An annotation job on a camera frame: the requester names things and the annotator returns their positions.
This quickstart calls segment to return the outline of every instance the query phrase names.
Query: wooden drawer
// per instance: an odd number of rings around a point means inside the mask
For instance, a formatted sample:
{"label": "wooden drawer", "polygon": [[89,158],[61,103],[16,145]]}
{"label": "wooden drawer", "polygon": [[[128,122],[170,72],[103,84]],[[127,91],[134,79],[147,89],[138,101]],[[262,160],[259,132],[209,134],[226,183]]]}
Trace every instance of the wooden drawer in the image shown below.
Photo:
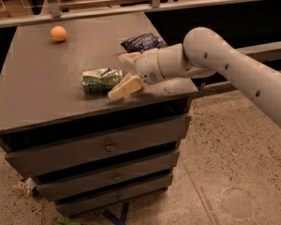
{"label": "wooden drawer", "polygon": [[77,176],[37,186],[37,191],[48,201],[57,201],[89,190],[112,186],[124,181],[170,169],[177,164],[179,150],[123,162],[104,170],[86,172]]}
{"label": "wooden drawer", "polygon": [[118,203],[161,188],[167,188],[171,184],[171,181],[172,174],[158,176],[154,179],[146,180],[129,187],[117,188],[116,190],[98,196],[57,204],[57,210],[63,216],[71,217],[108,204]]}
{"label": "wooden drawer", "polygon": [[133,127],[118,128],[6,154],[7,162],[23,177],[34,177],[83,163],[110,158],[183,139],[190,118],[179,115]]}

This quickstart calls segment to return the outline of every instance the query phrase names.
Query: cabinet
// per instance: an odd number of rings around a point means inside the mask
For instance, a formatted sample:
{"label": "cabinet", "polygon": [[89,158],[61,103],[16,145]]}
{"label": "cabinet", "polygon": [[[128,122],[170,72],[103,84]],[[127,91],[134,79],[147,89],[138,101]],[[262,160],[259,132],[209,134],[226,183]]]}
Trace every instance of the cabinet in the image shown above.
{"label": "cabinet", "polygon": [[6,161],[63,216],[167,188],[187,133],[190,79],[146,85],[120,100],[87,95],[86,69],[114,67],[124,38],[153,32],[143,13],[18,27],[0,77],[0,146]]}

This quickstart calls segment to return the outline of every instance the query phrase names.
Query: floor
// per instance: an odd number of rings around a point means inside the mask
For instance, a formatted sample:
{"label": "floor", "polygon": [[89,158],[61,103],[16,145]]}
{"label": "floor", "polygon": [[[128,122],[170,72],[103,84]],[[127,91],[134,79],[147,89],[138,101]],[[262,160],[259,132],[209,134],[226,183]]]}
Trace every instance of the floor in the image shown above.
{"label": "floor", "polygon": [[[281,225],[281,130],[240,92],[193,101],[192,122],[167,191],[74,217],[81,224]],[[0,148],[0,225],[49,225],[61,216],[39,195],[12,188],[20,176]]]}

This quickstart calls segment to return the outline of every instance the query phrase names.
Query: green object on floor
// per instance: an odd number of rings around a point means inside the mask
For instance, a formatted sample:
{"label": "green object on floor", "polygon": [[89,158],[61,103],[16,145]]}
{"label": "green object on floor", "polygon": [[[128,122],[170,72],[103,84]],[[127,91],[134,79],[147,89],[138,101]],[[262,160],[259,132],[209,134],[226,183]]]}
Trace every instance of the green object on floor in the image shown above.
{"label": "green object on floor", "polygon": [[80,222],[67,221],[62,218],[57,218],[52,225],[82,225]]}

